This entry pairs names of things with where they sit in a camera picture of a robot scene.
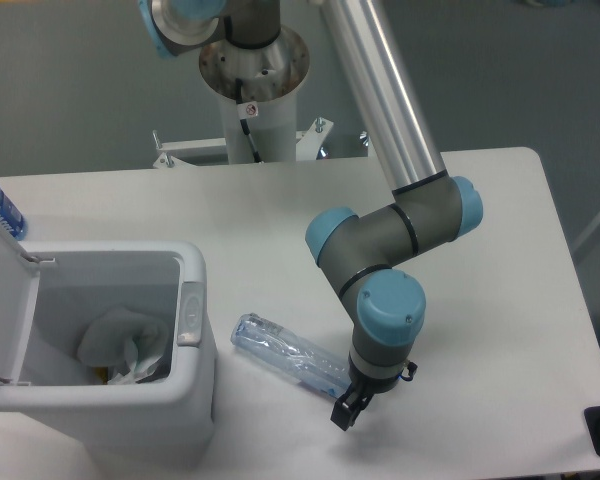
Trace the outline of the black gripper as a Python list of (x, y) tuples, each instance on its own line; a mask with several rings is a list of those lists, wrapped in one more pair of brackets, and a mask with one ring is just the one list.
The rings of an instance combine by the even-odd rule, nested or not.
[(373, 395), (392, 390), (400, 381), (411, 382), (417, 369), (416, 363), (406, 361), (399, 373), (387, 378), (374, 378), (349, 362), (351, 384), (334, 403), (331, 421), (343, 431), (347, 431), (355, 425), (358, 416), (370, 404)]

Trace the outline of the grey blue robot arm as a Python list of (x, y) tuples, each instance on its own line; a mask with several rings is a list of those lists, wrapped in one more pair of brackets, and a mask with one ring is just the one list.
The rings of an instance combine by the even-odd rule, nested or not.
[[(383, 5), (324, 1), (320, 8), (393, 196), (364, 216), (327, 210), (305, 234), (354, 325), (351, 383), (331, 415), (347, 429), (375, 395), (415, 372), (408, 356), (426, 300), (399, 265), (475, 229), (483, 204), (469, 180), (448, 174)], [(295, 95), (310, 59), (303, 39), (282, 24), (278, 2), (142, 1), (139, 11), (159, 55), (198, 52), (200, 73), (220, 101), (231, 163), (295, 159)]]

